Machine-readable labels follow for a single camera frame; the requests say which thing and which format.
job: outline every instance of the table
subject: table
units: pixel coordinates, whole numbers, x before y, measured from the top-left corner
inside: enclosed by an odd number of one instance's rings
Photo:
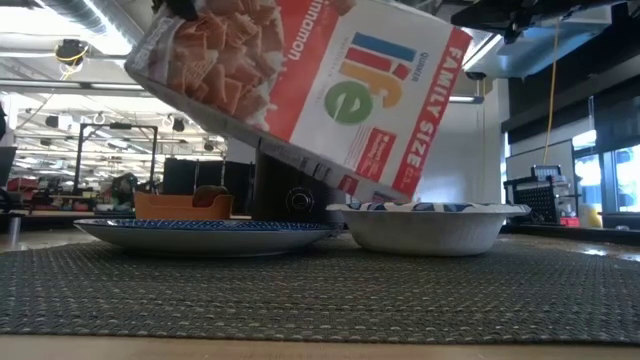
[[[20,251],[94,239],[80,231],[26,232],[11,245],[0,236],[0,252]],[[640,261],[640,248],[525,235],[499,241]],[[640,348],[601,346],[427,346],[247,342],[117,337],[0,336],[3,359],[638,359]]]

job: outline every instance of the yellow object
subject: yellow object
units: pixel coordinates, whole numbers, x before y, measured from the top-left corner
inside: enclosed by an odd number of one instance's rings
[[[602,228],[602,217],[593,205],[580,204],[580,227]]]
[[[553,40],[553,64],[551,66],[551,91],[549,94],[549,123],[547,124],[547,142],[544,146],[542,165],[547,165],[547,151],[551,140],[551,125],[553,125],[553,100],[556,92],[556,65],[558,64],[558,34],[560,33],[560,18],[556,22],[556,36]]]

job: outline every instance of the life cereal box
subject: life cereal box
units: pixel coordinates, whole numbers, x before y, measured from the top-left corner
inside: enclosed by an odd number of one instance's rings
[[[373,0],[196,0],[126,69],[203,129],[362,201],[410,200],[470,36]]]

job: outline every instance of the bowl rim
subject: bowl rim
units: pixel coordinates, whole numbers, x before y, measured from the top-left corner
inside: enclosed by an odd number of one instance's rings
[[[502,214],[526,215],[531,209],[527,205],[486,204],[486,203],[362,203],[362,204],[331,204],[328,211],[369,212],[369,213],[441,213],[441,214]]]

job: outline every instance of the window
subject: window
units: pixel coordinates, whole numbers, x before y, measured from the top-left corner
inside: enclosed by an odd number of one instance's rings
[[[580,178],[578,186],[582,202],[602,211],[601,172],[598,155],[588,155],[576,159],[575,172]]]
[[[640,145],[614,152],[618,211],[640,211]]]

